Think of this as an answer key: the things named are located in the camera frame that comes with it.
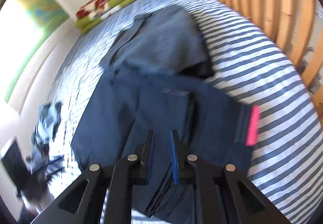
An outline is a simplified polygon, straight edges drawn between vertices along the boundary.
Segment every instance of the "triangular cutout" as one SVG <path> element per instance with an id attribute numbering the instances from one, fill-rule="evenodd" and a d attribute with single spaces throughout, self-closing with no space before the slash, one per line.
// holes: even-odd
<path id="1" fill-rule="evenodd" d="M 80 182 L 61 202 L 59 202 L 59 208 L 75 214 L 79 209 L 87 185 L 87 180 Z"/>
<path id="2" fill-rule="evenodd" d="M 253 215 L 265 209 L 262 202 L 253 194 L 253 192 L 242 182 L 238 181 L 237 185 L 245 205 L 246 212 Z"/>

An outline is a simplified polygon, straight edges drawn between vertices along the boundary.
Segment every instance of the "mattress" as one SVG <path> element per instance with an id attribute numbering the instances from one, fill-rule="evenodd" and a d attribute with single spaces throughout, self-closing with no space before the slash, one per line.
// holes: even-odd
<path id="1" fill-rule="evenodd" d="M 323 138 L 311 97 L 280 49 L 217 0 L 138 0 L 78 39 L 47 99 L 63 103 L 50 156 L 64 155 L 65 172 L 53 179 L 51 193 L 58 196 L 80 174 L 70 143 L 103 73 L 101 58 L 135 15 L 171 4 L 186 9 L 205 38 L 215 73 L 206 82 L 237 101 L 260 107 L 259 138 L 248 178 L 292 223 L 306 223 L 323 196 Z M 134 210 L 132 215 L 134 223 L 160 222 Z"/>

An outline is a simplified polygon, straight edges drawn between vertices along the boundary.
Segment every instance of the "pink stripe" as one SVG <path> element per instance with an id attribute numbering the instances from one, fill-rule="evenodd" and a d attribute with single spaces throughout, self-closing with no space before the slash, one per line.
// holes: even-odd
<path id="1" fill-rule="evenodd" d="M 259 118 L 260 118 L 259 106 L 253 106 L 251 109 L 247 139 L 245 141 L 246 146 L 254 146 L 257 142 Z"/>

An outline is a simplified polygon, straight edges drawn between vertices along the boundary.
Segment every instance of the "striped bed sheet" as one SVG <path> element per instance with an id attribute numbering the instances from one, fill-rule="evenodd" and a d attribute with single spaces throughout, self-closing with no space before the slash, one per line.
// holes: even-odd
<path id="1" fill-rule="evenodd" d="M 137 14 L 177 4 L 197 22 L 212 59 L 206 82 L 261 110 L 249 179 L 291 221 L 304 224 L 323 196 L 323 138 L 310 95 L 288 58 L 264 33 L 217 0 L 138 0 L 80 37 L 48 95 L 62 101 L 62 122 L 50 155 L 64 155 L 65 172 L 53 179 L 57 197 L 80 174 L 70 143 L 103 72 L 99 61 Z M 133 210 L 133 223 L 162 222 Z"/>

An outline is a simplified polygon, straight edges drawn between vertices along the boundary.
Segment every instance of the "green blanket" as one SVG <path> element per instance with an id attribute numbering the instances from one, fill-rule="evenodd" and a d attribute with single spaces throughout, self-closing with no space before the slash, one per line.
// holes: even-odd
<path id="1" fill-rule="evenodd" d="M 82 34 L 86 34 L 89 30 L 91 30 L 92 28 L 94 28 L 95 26 L 97 26 L 103 20 L 105 20 L 106 18 L 108 18 L 110 15 L 114 14 L 118 10 L 126 7 L 127 5 L 129 5 L 129 4 L 131 4 L 131 3 L 135 2 L 135 1 L 136 0 L 124 0 L 123 2 L 120 2 L 113 9 L 109 10 L 108 12 L 106 12 L 105 14 L 103 14 L 102 16 L 100 16 L 99 18 L 95 19 L 94 21 L 92 21 L 91 23 L 89 23 L 87 26 L 83 27 L 81 29 L 81 33 Z"/>
<path id="2" fill-rule="evenodd" d="M 75 23 L 76 28 L 83 28 L 87 26 L 89 23 L 93 22 L 94 20 L 98 19 L 103 14 L 107 13 L 109 10 L 113 9 L 115 6 L 120 4 L 125 0 L 109 0 L 104 5 L 100 6 L 97 10 L 91 12 L 89 15 L 79 19 Z"/>

